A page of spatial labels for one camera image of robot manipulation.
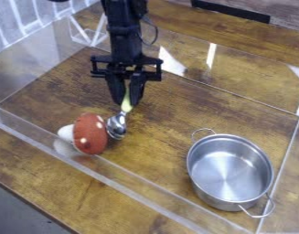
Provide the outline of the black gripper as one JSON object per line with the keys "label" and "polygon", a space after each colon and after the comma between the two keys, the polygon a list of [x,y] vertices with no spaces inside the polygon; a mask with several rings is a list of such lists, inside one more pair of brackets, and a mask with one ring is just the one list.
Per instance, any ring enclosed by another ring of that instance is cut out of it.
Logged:
{"label": "black gripper", "polygon": [[139,104],[143,97],[147,80],[162,80],[163,61],[143,53],[143,42],[139,37],[111,37],[110,54],[91,56],[91,63],[91,74],[96,78],[107,79],[110,94],[116,104],[122,104],[126,93],[124,80],[131,76],[132,106]]}

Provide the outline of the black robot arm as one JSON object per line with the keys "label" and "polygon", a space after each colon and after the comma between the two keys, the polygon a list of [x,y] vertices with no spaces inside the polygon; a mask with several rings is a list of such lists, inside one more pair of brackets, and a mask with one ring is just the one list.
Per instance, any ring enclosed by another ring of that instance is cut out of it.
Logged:
{"label": "black robot arm", "polygon": [[91,56],[91,74],[104,78],[114,102],[123,103],[124,95],[130,96],[132,106],[143,98],[148,80],[162,80],[162,64],[159,58],[144,55],[139,20],[148,19],[148,0],[102,0],[107,16],[107,32],[110,34],[111,54]]}

